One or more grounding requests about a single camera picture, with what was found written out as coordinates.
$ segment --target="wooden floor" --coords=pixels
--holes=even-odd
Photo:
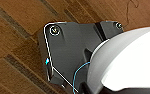
[[[46,82],[37,32],[48,22],[105,20],[124,31],[150,26],[150,0],[0,0],[0,94],[65,94]]]

